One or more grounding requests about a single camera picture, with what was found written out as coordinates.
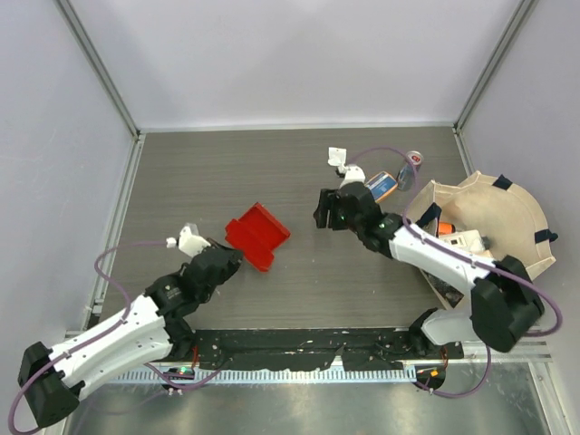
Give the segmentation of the red paper box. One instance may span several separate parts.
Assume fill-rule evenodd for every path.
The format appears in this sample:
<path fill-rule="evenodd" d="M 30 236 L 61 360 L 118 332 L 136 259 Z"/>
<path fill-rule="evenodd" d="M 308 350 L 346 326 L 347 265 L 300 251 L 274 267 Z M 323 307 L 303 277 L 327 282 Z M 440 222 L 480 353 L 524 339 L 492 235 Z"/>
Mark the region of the red paper box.
<path fill-rule="evenodd" d="M 259 202 L 240 218 L 232 219 L 225 230 L 225 240 L 263 273 L 273 264 L 275 250 L 291 236 L 289 229 Z"/>

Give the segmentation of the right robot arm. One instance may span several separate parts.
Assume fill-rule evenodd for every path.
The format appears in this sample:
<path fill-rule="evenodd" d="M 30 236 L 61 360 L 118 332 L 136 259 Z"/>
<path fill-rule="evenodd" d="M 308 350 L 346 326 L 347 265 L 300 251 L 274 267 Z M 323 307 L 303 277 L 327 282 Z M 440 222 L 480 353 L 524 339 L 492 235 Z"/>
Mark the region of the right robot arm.
<path fill-rule="evenodd" d="M 410 348 L 421 358 L 444 344 L 470 340 L 508 353 L 545 312 L 518 259 L 494 260 L 453 247 L 406 217 L 382 211 L 361 182 L 321 189 L 313 218 L 317 227 L 350 230 L 368 250 L 415 266 L 463 294 L 466 307 L 430 309 L 410 326 Z"/>

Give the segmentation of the white paper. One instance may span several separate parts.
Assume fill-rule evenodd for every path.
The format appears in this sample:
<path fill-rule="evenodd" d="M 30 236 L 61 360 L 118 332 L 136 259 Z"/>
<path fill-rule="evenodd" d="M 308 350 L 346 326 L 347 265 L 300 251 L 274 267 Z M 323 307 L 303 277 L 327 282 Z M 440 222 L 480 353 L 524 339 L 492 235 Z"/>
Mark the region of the white paper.
<path fill-rule="evenodd" d="M 329 147 L 327 163 L 331 167 L 343 167 L 346 163 L 347 149 Z"/>

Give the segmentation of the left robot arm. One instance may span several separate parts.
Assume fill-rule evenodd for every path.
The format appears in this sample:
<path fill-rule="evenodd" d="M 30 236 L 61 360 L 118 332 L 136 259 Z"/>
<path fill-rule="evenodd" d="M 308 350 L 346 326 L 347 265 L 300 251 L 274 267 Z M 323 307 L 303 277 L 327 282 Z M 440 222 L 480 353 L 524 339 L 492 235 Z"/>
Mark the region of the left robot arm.
<path fill-rule="evenodd" d="M 28 346 L 17 398 L 26 401 L 38 429 L 62 421 L 104 383 L 136 366 L 186 360 L 195 342 L 186 316 L 208 302 L 242 261 L 241 251 L 211 244 L 106 321 L 51 347 Z"/>

